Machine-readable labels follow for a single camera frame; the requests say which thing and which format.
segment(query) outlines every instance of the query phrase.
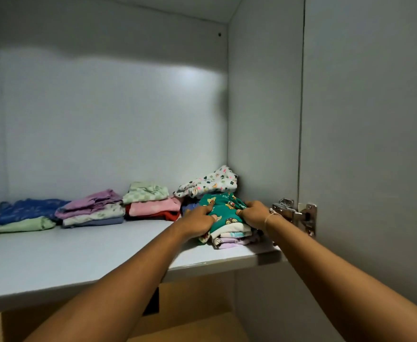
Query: metal hinge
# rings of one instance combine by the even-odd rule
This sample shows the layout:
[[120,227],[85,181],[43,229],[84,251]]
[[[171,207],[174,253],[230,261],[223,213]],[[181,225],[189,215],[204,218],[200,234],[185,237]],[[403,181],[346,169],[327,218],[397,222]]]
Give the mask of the metal hinge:
[[316,237],[316,217],[318,209],[314,204],[307,204],[300,212],[294,207],[292,199],[281,199],[278,203],[272,205],[272,208],[281,216],[299,227],[303,225],[305,232],[311,237]]

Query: hand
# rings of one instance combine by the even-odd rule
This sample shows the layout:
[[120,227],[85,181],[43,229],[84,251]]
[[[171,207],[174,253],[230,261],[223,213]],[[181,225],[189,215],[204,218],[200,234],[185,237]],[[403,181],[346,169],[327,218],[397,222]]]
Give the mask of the hand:
[[213,210],[213,203],[206,207],[196,207],[194,210],[185,213],[183,218],[174,223],[176,228],[183,233],[183,237],[188,241],[204,235],[215,223],[215,217],[207,216]]
[[247,201],[245,210],[237,210],[236,214],[243,218],[253,228],[265,232],[265,219],[269,216],[270,210],[260,201]]

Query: person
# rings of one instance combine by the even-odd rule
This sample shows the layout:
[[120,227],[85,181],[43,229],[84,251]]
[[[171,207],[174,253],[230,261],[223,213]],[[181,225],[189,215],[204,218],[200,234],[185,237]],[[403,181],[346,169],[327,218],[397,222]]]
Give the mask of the person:
[[[123,342],[180,247],[214,223],[213,205],[174,222],[37,328],[26,342]],[[282,250],[346,342],[417,342],[417,306],[344,261],[259,201],[237,214]]]

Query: green garment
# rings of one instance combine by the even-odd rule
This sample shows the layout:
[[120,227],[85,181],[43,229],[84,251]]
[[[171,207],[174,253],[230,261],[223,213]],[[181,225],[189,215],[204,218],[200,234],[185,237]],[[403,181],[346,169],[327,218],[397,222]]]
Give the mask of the green garment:
[[124,204],[137,203],[139,201],[164,200],[169,197],[167,187],[158,186],[150,182],[133,182],[128,193],[123,197]]
[[223,194],[206,194],[199,202],[202,206],[207,206],[212,201],[215,202],[213,210],[209,213],[209,216],[216,215],[217,221],[212,225],[210,233],[220,229],[226,224],[230,223],[244,223],[244,220],[237,216],[235,213],[237,210],[246,209],[245,204],[239,198],[236,198],[233,193]]
[[0,233],[34,232],[52,229],[55,226],[56,223],[49,220],[47,217],[30,218],[0,226]]

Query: red cloth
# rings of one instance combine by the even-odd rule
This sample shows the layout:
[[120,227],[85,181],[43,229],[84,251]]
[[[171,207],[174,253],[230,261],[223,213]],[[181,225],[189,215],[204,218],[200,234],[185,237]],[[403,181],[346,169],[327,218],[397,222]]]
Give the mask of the red cloth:
[[[129,216],[129,209],[131,209],[131,204],[125,206],[126,209],[126,216]],[[162,211],[158,213],[154,213],[153,215],[146,215],[146,216],[137,216],[134,218],[130,218],[133,220],[146,220],[146,219],[163,219],[166,221],[175,222],[180,217],[180,212],[173,212],[173,211]]]

